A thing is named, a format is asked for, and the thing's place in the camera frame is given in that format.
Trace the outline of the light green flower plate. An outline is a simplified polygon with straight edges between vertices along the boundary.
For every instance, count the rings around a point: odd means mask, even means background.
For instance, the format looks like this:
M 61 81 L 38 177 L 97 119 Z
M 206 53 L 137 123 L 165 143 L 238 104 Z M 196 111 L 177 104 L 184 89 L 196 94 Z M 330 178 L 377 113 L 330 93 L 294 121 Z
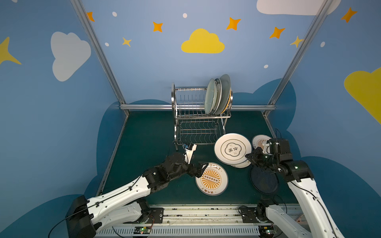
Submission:
M 212 78 L 209 81 L 209 84 L 207 86 L 205 100 L 204 100 L 204 110 L 207 115 L 211 113 L 214 107 L 216 93 L 217 93 L 216 81 Z

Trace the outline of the white plate dark lettered rim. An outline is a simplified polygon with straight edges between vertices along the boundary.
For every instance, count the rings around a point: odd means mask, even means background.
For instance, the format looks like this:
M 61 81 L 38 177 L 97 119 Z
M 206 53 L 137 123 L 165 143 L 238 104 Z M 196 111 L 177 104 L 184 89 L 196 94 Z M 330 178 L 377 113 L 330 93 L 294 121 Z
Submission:
M 222 84 L 219 78 L 215 79 L 215 84 L 216 84 L 216 97 L 215 97 L 215 102 L 211 111 L 212 115 L 216 114 L 216 111 L 219 107 L 219 104 L 221 101 L 221 91 L 222 91 Z

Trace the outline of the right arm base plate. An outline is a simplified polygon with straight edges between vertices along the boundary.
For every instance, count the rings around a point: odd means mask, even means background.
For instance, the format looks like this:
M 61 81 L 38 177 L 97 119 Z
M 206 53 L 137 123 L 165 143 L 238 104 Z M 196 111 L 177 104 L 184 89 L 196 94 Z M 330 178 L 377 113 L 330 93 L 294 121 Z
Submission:
M 257 207 L 241 206 L 238 208 L 243 223 L 267 223 L 266 212 Z

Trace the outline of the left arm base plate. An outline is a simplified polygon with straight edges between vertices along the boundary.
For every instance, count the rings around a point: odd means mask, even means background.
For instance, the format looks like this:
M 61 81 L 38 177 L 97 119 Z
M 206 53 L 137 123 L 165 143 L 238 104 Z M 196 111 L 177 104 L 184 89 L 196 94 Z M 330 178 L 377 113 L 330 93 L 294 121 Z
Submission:
M 164 208 L 163 207 L 154 207 L 151 208 L 151 211 L 147 214 L 143 214 L 140 224 L 162 224 L 164 219 Z

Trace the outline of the plain pale green plate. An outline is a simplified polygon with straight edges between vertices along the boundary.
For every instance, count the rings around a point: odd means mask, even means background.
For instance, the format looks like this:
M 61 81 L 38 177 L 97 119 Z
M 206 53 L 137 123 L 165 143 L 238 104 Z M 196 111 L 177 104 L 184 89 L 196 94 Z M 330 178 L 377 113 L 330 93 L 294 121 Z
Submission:
M 224 113 L 228 107 L 230 94 L 231 94 L 231 79 L 228 74 L 224 74 L 220 77 L 222 90 L 221 90 L 221 101 L 216 111 L 217 115 Z

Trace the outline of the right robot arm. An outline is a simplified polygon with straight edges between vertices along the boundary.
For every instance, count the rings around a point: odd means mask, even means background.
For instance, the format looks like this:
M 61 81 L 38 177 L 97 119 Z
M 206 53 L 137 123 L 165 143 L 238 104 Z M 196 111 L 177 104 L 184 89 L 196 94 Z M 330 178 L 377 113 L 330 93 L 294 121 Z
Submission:
M 255 208 L 256 219 L 261 223 L 273 223 L 289 238 L 342 238 L 344 235 L 319 194 L 307 163 L 293 159 L 289 141 L 286 139 L 272 138 L 268 140 L 268 144 L 268 154 L 261 148 L 256 148 L 245 157 L 264 171 L 282 175 L 297 198 L 310 229 L 303 228 L 270 199 L 258 203 Z

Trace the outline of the white plate grey emblem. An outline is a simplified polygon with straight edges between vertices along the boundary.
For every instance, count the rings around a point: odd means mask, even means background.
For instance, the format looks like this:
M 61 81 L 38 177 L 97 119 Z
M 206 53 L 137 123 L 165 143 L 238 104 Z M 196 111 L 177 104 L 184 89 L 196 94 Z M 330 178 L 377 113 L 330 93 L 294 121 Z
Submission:
M 214 153 L 219 161 L 228 165 L 239 165 L 247 161 L 252 152 L 250 141 L 243 135 L 228 133 L 221 136 L 214 145 Z

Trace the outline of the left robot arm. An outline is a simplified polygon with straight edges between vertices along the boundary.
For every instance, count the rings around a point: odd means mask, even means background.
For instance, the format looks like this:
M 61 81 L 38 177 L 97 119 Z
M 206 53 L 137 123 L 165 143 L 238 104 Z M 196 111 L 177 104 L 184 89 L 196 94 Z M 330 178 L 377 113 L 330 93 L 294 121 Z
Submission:
M 163 163 L 147 169 L 122 187 L 89 199 L 83 195 L 77 197 L 65 217 L 68 236 L 95 237 L 96 232 L 105 227 L 102 218 L 127 204 L 166 188 L 169 182 L 184 174 L 200 178 L 207 166 L 207 162 L 193 164 L 187 155 L 175 152 L 166 157 Z

